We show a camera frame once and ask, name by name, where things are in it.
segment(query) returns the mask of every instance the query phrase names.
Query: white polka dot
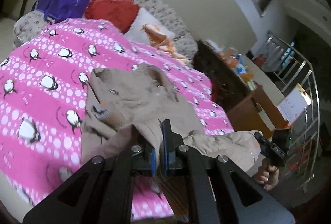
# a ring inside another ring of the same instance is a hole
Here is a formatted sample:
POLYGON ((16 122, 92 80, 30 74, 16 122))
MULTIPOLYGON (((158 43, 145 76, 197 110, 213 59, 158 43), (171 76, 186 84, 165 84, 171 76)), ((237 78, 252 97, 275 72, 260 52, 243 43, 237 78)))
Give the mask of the white polka dot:
POLYGON ((44 146, 41 144, 36 144, 36 149, 39 153, 42 153, 45 150, 44 146))
POLYGON ((19 111, 16 109, 12 112, 12 120, 17 120, 19 117, 19 111))
POLYGON ((64 138, 63 145, 66 149, 69 149, 71 147, 71 139, 69 137, 64 138))
POLYGON ((8 123, 8 117, 7 116, 3 116, 1 119, 1 124, 7 124, 8 123))
POLYGON ((79 164, 79 156, 78 156, 77 153, 75 153, 75 152, 72 153, 70 159, 71 159, 73 164, 76 164, 76 165, 79 164))
POLYGON ((21 74, 19 75, 19 80, 23 80, 24 78, 25 78, 25 74, 21 73, 21 74))
POLYGON ((58 159, 60 157, 60 152, 57 150, 54 150, 54 158, 58 159))
POLYGON ((60 139, 55 138, 54 141, 53 141, 53 145, 54 145, 56 148, 60 148, 60 146, 61 146, 61 141, 60 141, 60 139))
POLYGON ((53 92, 52 95, 54 98, 58 98, 60 96, 59 93, 57 93, 57 92, 53 92))
POLYGON ((79 101, 79 107, 80 107, 80 108, 84 108, 84 107, 85 107, 85 101, 80 100, 80 101, 79 101))

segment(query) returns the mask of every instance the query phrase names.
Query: penguin print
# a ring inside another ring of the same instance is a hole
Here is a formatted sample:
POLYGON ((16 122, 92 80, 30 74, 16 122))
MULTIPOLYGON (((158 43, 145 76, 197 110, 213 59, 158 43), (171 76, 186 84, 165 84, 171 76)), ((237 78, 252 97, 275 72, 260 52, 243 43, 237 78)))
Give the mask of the penguin print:
POLYGON ((146 50, 146 52, 145 52, 147 55, 149 55, 149 56, 154 56, 151 52, 149 52, 148 50, 146 50))
POLYGON ((29 63, 31 63, 32 60, 37 60, 37 59, 41 59, 41 57, 39 57, 39 52, 37 49, 32 49, 30 51, 30 62, 29 63))
POLYGON ((95 45, 89 45, 87 51, 89 52, 89 54, 91 55, 91 57, 94 57, 95 55, 99 55, 99 53, 97 52, 97 49, 96 49, 95 45))
POLYGON ((84 89, 84 86, 87 86, 87 81, 88 81, 87 75, 84 72, 80 72, 78 75, 78 78, 79 78, 80 82, 82 83, 83 89, 84 89))
POLYGON ((25 118, 22 119, 17 136, 27 143, 39 142, 41 138, 34 122, 30 122, 25 118))
POLYGON ((54 76, 46 74, 44 75, 41 82, 39 82, 39 86, 45 87, 47 91, 56 90, 58 88, 58 84, 55 81, 54 76))
POLYGON ((3 98, 5 98, 7 94, 11 94, 13 92, 17 93, 14 87, 15 87, 14 80, 8 79, 3 85, 3 90, 5 92, 3 98))
POLYGON ((132 46, 131 49, 134 52, 134 54, 138 54, 139 53, 138 49, 135 46, 132 46))
POLYGON ((21 198, 21 200, 25 201, 27 204, 30 204, 32 206, 34 206, 33 201, 31 200, 31 198, 29 197, 29 195, 25 192, 24 189, 17 187, 16 188, 16 192, 19 196, 19 198, 21 198))
POLYGON ((200 118, 200 123, 204 126, 204 127, 207 127, 207 123, 202 119, 202 118, 200 118))
POLYGON ((198 99, 196 98, 196 97, 193 97, 193 100, 194 100, 194 103, 197 105, 197 107, 199 107, 199 101, 198 101, 198 99))
POLYGON ((72 52, 67 48, 61 48, 60 52, 58 53, 58 56, 64 59, 72 58, 72 52))
POLYGON ((60 169, 59 169, 59 176, 60 176, 61 182, 63 183, 70 176, 72 176, 72 172, 67 167, 60 167, 60 169))
POLYGON ((125 51, 124 47, 122 47, 119 43, 115 43, 114 44, 114 49, 115 51, 117 51, 118 53, 123 53, 125 51))
POLYGON ((71 125, 72 133, 75 133, 75 128, 80 128, 82 120, 80 119, 77 112, 72 109, 70 109, 66 112, 66 117, 67 117, 69 124, 71 125))
POLYGON ((171 69, 169 68, 169 66, 168 66, 168 65, 166 65, 166 64, 163 64, 163 67, 164 67, 164 69, 166 69, 167 71, 171 71, 171 69))
POLYGON ((182 84, 183 87, 188 88, 185 82, 181 81, 180 83, 182 84))
POLYGON ((9 57, 7 57, 2 63, 0 63, 0 67, 6 65, 9 62, 9 57))
POLYGON ((99 28, 100 30, 105 30, 105 29, 106 29, 105 26, 103 26, 103 25, 98 25, 98 28, 99 28))
POLYGON ((174 69, 177 69, 177 70, 179 70, 179 71, 182 70, 182 69, 180 69, 177 65, 173 65, 173 68, 174 68, 174 69))
POLYGON ((81 29, 81 28, 74 28, 72 31, 73 31, 74 33, 77 33, 77 34, 84 33, 84 30, 81 29))
POLYGON ((211 117, 216 117, 216 113, 213 110, 210 110, 209 114, 210 114, 211 117))
POLYGON ((56 33, 56 30, 51 30, 51 31, 49 32, 49 38, 51 38, 51 36, 55 36, 55 35, 58 35, 58 34, 56 33))

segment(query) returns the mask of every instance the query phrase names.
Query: black metal clamp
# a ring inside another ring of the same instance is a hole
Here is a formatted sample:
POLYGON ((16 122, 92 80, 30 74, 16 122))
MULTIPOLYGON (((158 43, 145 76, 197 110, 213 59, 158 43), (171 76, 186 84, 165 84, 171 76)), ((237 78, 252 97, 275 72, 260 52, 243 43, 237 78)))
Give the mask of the black metal clamp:
MULTIPOLYGON (((185 176, 189 223, 288 224, 293 216, 227 156, 202 156, 161 123, 164 175, 185 176)), ((130 223, 136 176, 152 176, 153 147, 95 156, 24 217, 23 224, 130 223)))

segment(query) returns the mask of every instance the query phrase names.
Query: bed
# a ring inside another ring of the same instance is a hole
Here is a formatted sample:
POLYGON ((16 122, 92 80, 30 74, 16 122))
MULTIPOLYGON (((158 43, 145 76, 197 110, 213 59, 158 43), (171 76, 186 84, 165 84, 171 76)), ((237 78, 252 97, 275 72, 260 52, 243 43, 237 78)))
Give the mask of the bed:
MULTIPOLYGON (((233 132, 223 109, 210 100, 211 83, 204 74, 127 40, 105 20, 70 18, 48 25, 0 63, 0 169, 28 205, 15 216, 19 221, 81 165, 79 127, 92 70, 131 72, 142 62, 168 75, 194 105, 206 134, 233 132)), ((173 212, 153 182, 142 178, 136 182, 132 215, 138 220, 173 212)))

